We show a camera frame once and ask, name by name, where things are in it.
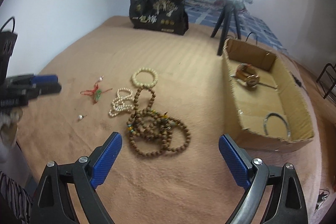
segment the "bed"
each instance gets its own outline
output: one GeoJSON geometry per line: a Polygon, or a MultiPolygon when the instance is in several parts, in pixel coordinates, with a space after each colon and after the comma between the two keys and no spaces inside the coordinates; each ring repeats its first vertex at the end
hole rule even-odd
{"type": "MultiPolygon", "coordinates": [[[[225,117],[221,57],[216,55],[219,34],[210,38],[211,32],[198,24],[190,24],[184,36],[133,29],[127,17],[115,16],[56,56],[41,73],[56,73],[62,92],[30,103],[19,124],[18,142],[36,180],[48,161],[74,162],[117,131],[123,136],[122,150],[97,188],[115,223],[225,222],[244,190],[236,185],[218,150],[225,117]],[[129,114],[108,116],[118,88],[136,91],[130,78],[140,67],[159,74],[153,108],[179,117],[192,134],[189,148],[180,155],[136,156],[125,137],[129,114]],[[93,105],[80,91],[91,88],[102,75],[102,89],[113,90],[93,105]],[[79,114],[87,116],[79,122],[79,114]]],[[[282,58],[301,79],[293,63],[282,58]]],[[[303,90],[302,94],[311,112],[314,140],[293,153],[249,153],[269,165],[295,165],[311,217],[319,194],[321,150],[313,107],[303,90]]],[[[78,218],[86,223],[74,188],[70,191],[78,218]]],[[[269,194],[267,188],[253,223],[260,222],[269,194]]]]}
{"type": "MultiPolygon", "coordinates": [[[[185,0],[185,11],[188,14],[189,22],[205,25],[214,28],[218,21],[221,10],[226,0],[185,0]]],[[[248,6],[253,4],[253,0],[233,0],[235,2],[238,18],[240,22],[240,31],[243,37],[253,33],[254,38],[278,52],[287,54],[276,35],[271,31],[268,25],[260,18],[251,15],[248,6]]],[[[236,37],[236,25],[234,17],[231,18],[229,34],[236,37]]]]}

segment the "pearl bracelet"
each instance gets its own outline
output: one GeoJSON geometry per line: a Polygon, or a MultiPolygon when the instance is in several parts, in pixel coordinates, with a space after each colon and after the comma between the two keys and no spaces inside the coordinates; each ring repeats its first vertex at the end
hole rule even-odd
{"type": "Polygon", "coordinates": [[[147,88],[152,88],[152,87],[154,87],[154,86],[156,85],[156,83],[158,82],[158,74],[157,74],[157,72],[156,72],[155,70],[153,70],[153,69],[151,69],[151,68],[141,68],[141,69],[139,69],[138,71],[136,71],[136,72],[132,75],[132,82],[133,82],[133,84],[134,84],[136,87],[138,87],[138,88],[140,88],[140,87],[142,87],[142,86],[145,86],[145,87],[147,87],[147,88]],[[150,74],[153,76],[154,80],[153,80],[152,83],[150,83],[150,84],[144,84],[144,83],[140,83],[140,82],[137,81],[136,76],[137,76],[140,72],[142,72],[142,71],[144,71],[144,72],[148,72],[148,73],[150,73],[150,74]]]}
{"type": "Polygon", "coordinates": [[[120,112],[123,111],[132,111],[134,106],[133,105],[126,105],[124,101],[132,101],[133,100],[133,91],[127,88],[121,88],[118,89],[117,91],[117,97],[113,100],[113,102],[111,103],[111,105],[113,106],[112,109],[110,109],[109,111],[109,116],[111,118],[117,116],[120,112]],[[129,95],[127,96],[120,96],[119,92],[120,91],[126,91],[129,92],[129,95]]]}

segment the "black paper bag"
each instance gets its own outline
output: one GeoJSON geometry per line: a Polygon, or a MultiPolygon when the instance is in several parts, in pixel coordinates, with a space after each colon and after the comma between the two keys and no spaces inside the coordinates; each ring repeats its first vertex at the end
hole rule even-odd
{"type": "Polygon", "coordinates": [[[134,28],[179,35],[189,29],[184,0],[131,0],[129,18],[134,28]]]}

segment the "metal rivet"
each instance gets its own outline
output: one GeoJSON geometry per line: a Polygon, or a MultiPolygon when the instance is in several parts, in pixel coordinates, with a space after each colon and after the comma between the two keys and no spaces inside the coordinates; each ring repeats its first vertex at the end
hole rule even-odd
{"type": "Polygon", "coordinates": [[[261,165],[261,164],[263,163],[263,161],[262,161],[260,158],[255,158],[255,159],[253,159],[253,162],[254,162],[254,164],[256,164],[256,165],[261,165]]]}
{"type": "Polygon", "coordinates": [[[290,163],[286,163],[286,168],[288,169],[293,169],[294,165],[290,164],[290,163]]]}
{"type": "Polygon", "coordinates": [[[87,157],[86,157],[86,156],[82,156],[82,157],[79,158],[78,161],[79,161],[81,164],[83,164],[83,163],[87,162],[87,157]]]}
{"type": "Polygon", "coordinates": [[[55,162],[53,160],[47,163],[48,167],[53,167],[54,165],[55,165],[55,162]]]}

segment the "metal ring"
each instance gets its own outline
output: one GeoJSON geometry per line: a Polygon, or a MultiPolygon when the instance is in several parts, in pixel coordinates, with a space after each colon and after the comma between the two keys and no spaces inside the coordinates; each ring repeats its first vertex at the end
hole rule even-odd
{"type": "Polygon", "coordinates": [[[264,131],[265,131],[266,136],[269,136],[266,126],[267,126],[268,118],[271,117],[271,116],[276,116],[283,121],[283,123],[285,124],[286,129],[287,129],[287,139],[289,139],[291,137],[291,131],[289,129],[288,123],[286,122],[286,120],[280,114],[275,113],[275,112],[270,112],[269,114],[266,115],[266,117],[264,119],[264,131]]]}

